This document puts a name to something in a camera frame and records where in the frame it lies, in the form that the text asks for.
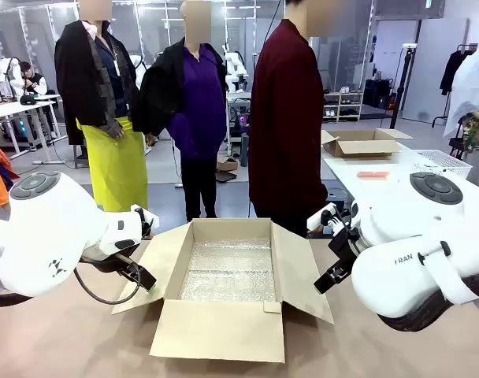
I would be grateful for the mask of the clear bubble wrap sheet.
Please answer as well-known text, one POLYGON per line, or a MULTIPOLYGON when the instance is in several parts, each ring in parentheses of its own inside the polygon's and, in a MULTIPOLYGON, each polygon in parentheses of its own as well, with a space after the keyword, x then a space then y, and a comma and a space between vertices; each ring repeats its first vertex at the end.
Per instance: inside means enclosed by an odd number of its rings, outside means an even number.
POLYGON ((270 240, 194 243, 179 299, 195 302, 275 302, 270 240))

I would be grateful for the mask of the cardboard box on floor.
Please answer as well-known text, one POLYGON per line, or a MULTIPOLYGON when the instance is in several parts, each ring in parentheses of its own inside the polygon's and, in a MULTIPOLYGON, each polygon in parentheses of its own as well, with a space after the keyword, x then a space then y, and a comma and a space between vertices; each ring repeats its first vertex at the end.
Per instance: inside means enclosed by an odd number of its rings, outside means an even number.
POLYGON ((219 172, 232 172, 238 169, 239 162, 225 155, 217 156, 217 171, 219 172))

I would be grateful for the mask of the person in light blue shirt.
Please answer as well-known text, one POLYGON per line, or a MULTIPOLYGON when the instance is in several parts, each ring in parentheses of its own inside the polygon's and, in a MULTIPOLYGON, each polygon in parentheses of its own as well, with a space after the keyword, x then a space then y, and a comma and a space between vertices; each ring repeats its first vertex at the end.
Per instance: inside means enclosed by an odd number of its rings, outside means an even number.
POLYGON ((462 126, 464 161, 472 166, 468 180, 479 187, 479 46, 455 73, 444 135, 462 126))

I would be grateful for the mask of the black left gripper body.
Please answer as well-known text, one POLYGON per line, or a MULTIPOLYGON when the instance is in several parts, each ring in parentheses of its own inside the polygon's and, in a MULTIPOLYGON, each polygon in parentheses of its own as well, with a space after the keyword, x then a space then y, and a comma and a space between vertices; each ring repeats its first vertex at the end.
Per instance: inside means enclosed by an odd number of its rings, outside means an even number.
POLYGON ((120 272, 126 267, 126 262, 117 256, 117 254, 110 255, 104 260, 97 261, 91 258, 82 256, 80 263, 94 266, 99 272, 111 273, 120 272))

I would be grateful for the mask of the small open cardboard box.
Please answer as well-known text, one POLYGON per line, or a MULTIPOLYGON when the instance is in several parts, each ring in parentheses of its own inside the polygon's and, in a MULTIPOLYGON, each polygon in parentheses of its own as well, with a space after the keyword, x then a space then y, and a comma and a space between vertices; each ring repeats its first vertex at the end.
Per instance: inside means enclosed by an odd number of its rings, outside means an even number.
POLYGON ((335 158, 388 157, 400 151, 398 140, 414 137, 396 129, 321 130, 321 145, 335 158))

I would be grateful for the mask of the seated person in background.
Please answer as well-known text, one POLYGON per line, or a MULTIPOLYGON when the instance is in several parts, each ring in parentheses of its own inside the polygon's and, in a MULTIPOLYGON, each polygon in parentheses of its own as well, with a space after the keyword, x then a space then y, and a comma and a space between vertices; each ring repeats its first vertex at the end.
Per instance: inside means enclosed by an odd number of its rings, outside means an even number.
POLYGON ((28 95, 46 95, 47 82, 44 76, 35 73, 29 62, 22 61, 20 70, 24 81, 24 93, 28 95))

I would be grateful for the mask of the mannequin with yellow skirt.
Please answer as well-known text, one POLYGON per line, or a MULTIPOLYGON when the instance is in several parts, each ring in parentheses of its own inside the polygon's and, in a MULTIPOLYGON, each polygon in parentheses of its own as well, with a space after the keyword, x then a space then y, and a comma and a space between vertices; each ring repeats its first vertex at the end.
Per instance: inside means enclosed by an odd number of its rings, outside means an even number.
POLYGON ((72 145, 85 143, 96 203, 147 206, 144 137, 132 126, 136 69, 110 30, 112 0, 77 0, 79 17, 55 44, 54 65, 72 145))

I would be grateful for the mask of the person in maroon shirt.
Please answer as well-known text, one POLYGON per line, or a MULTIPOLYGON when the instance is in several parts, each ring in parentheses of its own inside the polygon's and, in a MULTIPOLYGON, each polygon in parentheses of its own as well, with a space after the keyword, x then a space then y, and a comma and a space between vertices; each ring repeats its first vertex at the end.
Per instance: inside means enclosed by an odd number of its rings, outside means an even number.
POLYGON ((321 182, 324 89, 309 44, 336 0, 285 0, 284 17, 265 41, 254 72, 249 196, 258 217, 307 237, 307 219, 328 198, 321 182))

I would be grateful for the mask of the white background desk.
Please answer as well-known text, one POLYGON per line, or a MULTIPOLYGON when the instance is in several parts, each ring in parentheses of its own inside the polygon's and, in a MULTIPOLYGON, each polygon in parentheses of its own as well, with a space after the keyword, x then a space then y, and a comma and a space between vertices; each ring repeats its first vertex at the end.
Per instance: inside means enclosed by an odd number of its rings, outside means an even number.
POLYGON ((33 165, 63 165, 62 161, 51 159, 47 146, 48 143, 54 145, 66 138, 66 135, 61 134, 53 107, 60 100, 59 94, 48 94, 37 97, 35 104, 6 102, 0 105, 0 147, 12 147, 15 150, 10 160, 35 152, 40 145, 45 158, 33 161, 33 165))

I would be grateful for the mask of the white plastic basket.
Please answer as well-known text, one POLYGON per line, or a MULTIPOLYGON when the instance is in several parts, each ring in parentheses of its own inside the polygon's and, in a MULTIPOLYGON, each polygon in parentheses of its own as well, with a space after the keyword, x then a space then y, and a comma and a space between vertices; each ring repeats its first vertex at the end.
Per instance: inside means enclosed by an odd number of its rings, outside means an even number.
POLYGON ((414 165, 416 172, 437 174, 452 172, 466 179, 472 169, 471 165, 439 150, 415 150, 415 152, 426 160, 414 165))

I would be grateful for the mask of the white shoe rack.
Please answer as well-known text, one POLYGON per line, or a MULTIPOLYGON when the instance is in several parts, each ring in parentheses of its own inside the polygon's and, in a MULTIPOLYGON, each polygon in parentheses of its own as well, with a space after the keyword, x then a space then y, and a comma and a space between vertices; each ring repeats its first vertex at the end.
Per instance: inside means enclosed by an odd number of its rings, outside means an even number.
POLYGON ((331 92, 324 90, 324 122, 359 121, 362 113, 363 92, 350 90, 331 92))

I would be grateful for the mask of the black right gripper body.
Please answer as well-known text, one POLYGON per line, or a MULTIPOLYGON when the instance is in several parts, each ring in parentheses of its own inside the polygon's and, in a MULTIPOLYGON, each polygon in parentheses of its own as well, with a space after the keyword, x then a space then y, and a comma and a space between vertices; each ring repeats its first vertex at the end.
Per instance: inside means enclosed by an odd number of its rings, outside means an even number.
POLYGON ((358 239, 357 228, 343 228, 333 235, 329 248, 338 257, 333 269, 350 269, 353 266, 358 256, 355 245, 358 239))

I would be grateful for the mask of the black tripod stand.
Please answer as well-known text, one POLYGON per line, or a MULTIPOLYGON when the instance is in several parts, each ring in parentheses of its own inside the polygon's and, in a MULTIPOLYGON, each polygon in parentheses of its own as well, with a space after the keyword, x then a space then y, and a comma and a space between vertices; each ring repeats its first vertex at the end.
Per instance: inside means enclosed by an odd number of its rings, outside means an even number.
POLYGON ((397 95, 395 97, 395 105, 394 109, 392 112, 392 118, 390 122, 389 128, 391 130, 395 129, 396 121, 399 115, 400 107, 401 107, 401 102, 403 99, 404 91, 405 91, 405 86, 407 82, 407 74, 410 70, 411 62, 414 57, 414 53, 417 49, 417 43, 404 43, 403 44, 403 50, 405 51, 405 57, 404 57, 404 65, 403 65, 403 71, 401 74, 401 79, 399 82, 399 87, 397 90, 397 95))

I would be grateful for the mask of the clothes rack with black garment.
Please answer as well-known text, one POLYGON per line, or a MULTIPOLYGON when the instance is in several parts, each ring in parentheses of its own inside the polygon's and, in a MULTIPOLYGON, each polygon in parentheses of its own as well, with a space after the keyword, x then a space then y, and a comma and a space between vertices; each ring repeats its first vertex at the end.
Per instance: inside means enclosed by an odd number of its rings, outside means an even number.
POLYGON ((451 89, 455 74, 464 60, 477 50, 477 47, 477 43, 459 44, 455 52, 450 54, 440 83, 441 94, 446 98, 444 114, 433 119, 432 128, 435 127, 438 120, 447 119, 447 111, 449 109, 451 89))

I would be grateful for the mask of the open brown cardboard box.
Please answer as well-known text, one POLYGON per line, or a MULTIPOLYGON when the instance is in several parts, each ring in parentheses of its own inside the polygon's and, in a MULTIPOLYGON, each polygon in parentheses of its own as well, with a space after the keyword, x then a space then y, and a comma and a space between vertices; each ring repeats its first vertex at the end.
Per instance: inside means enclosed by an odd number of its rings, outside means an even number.
POLYGON ((282 306, 326 322, 332 313, 314 282, 320 276, 310 242, 268 219, 198 219, 156 235, 140 264, 157 280, 113 313, 161 302, 162 311, 150 348, 159 358, 215 359, 282 363, 282 306), (217 240, 270 240, 275 302, 195 302, 180 300, 194 243, 217 240))

